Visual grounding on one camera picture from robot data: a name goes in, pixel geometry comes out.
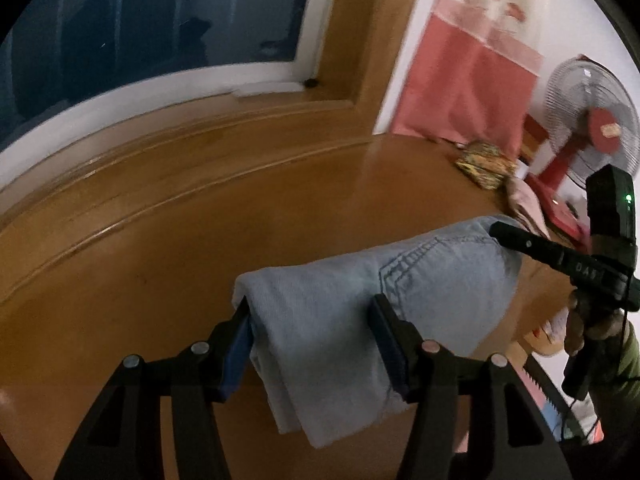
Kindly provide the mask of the person's right hand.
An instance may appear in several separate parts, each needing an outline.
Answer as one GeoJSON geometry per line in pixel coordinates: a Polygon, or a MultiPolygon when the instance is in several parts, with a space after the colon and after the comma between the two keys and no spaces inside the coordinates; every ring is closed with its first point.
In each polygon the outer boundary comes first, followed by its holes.
{"type": "Polygon", "coordinates": [[[577,356],[588,340],[606,341],[617,338],[624,344],[629,337],[630,328],[621,310],[611,311],[610,316],[597,325],[590,303],[579,296],[576,290],[568,296],[567,309],[564,350],[569,356],[577,356]]]}

